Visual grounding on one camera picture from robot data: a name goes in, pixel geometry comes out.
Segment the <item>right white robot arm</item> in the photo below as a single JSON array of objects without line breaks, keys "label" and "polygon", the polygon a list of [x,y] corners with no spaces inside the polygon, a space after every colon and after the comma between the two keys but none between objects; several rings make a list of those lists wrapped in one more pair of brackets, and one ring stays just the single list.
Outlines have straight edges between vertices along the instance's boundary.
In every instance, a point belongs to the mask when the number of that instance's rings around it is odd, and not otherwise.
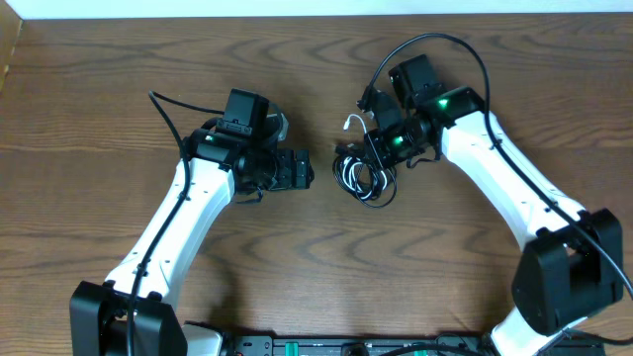
[{"label": "right white robot arm", "polygon": [[374,162],[389,169],[433,148],[484,193],[520,248],[514,307],[490,333],[494,353],[539,355],[563,339],[607,344],[576,327],[632,290],[617,217],[591,213],[556,188],[505,135],[487,100],[468,86],[446,89],[425,55],[389,76],[393,95],[368,85],[358,103],[378,125],[366,135]]}]

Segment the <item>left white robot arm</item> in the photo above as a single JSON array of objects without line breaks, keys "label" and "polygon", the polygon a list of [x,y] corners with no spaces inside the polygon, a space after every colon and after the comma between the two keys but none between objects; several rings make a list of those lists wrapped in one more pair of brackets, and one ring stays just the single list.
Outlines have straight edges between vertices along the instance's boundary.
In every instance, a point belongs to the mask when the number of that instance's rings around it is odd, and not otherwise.
[{"label": "left white robot arm", "polygon": [[101,284],[81,282],[70,303],[75,355],[223,355],[223,334],[178,321],[176,308],[212,224],[234,196],[305,190],[314,172],[304,150],[279,148],[288,121],[258,94],[232,89],[222,111],[174,138],[180,160],[146,229]]}]

